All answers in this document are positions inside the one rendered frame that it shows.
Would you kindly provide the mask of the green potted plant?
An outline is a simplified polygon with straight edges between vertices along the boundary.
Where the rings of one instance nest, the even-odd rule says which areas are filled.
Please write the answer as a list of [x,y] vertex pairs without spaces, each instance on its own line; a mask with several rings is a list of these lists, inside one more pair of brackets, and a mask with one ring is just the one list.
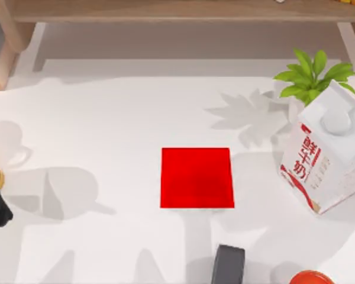
[[355,75],[351,63],[337,63],[325,72],[327,65],[325,51],[318,50],[313,58],[300,49],[295,49],[294,53],[298,62],[287,65],[286,71],[274,77],[275,80],[290,83],[281,90],[279,95],[281,98],[294,97],[308,106],[332,81],[355,95],[355,89],[348,83],[349,77]]

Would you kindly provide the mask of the wooden shelf unit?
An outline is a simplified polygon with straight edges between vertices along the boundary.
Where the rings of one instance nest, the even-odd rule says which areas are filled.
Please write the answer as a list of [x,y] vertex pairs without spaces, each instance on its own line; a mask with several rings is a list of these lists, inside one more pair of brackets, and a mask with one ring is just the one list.
[[0,0],[22,58],[12,87],[120,77],[272,77],[295,49],[355,68],[355,6],[338,0]]

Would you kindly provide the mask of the flat red square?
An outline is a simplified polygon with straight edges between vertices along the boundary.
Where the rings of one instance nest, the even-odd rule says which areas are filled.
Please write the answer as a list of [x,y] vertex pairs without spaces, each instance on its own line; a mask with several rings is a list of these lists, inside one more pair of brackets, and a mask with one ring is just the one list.
[[160,207],[234,208],[230,149],[165,147],[161,153]]

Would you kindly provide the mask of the white and red milk carton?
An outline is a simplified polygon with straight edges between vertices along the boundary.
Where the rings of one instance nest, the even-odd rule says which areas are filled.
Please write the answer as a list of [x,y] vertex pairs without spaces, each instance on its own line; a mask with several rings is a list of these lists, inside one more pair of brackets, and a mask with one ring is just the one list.
[[355,194],[355,95],[331,81],[298,114],[279,170],[318,215]]

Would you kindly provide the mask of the red round object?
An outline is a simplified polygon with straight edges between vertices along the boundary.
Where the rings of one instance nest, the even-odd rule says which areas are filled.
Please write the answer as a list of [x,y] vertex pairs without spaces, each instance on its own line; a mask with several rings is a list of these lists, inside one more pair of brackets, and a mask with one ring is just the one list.
[[335,284],[335,282],[316,270],[303,270],[294,275],[289,284]]

